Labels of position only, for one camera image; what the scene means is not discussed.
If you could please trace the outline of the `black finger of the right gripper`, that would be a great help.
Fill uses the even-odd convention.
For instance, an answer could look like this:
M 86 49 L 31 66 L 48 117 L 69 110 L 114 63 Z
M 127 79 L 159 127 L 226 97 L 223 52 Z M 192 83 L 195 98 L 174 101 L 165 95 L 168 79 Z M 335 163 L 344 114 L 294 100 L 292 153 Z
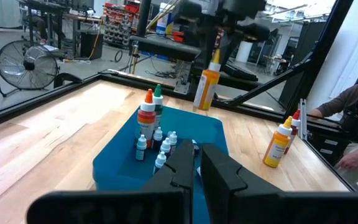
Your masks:
M 241 42 L 240 33 L 237 32 L 224 33 L 219 45 L 219 50 L 220 50 L 219 63 L 221 64 L 222 67 L 227 63 L 232 52 L 239 45 L 240 42 Z
M 216 27 L 216 19 L 214 16 L 205 16 L 205 46 L 204 46 L 204 62 L 209 64 L 215 46 L 218 28 Z

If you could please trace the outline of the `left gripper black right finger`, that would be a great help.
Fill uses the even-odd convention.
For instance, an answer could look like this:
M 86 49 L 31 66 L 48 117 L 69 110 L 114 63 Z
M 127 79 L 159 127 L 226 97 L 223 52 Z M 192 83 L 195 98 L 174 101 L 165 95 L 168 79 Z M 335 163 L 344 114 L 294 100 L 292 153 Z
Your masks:
M 211 223 L 358 223 L 358 192 L 286 192 L 212 144 L 201 148 Z

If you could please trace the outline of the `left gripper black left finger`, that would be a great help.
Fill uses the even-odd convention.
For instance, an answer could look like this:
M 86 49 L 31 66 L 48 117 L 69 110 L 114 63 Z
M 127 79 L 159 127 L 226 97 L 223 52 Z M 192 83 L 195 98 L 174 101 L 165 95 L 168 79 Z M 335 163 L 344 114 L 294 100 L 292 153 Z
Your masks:
M 191 223 L 195 153 L 177 146 L 139 190 L 54 191 L 31 203 L 27 223 Z

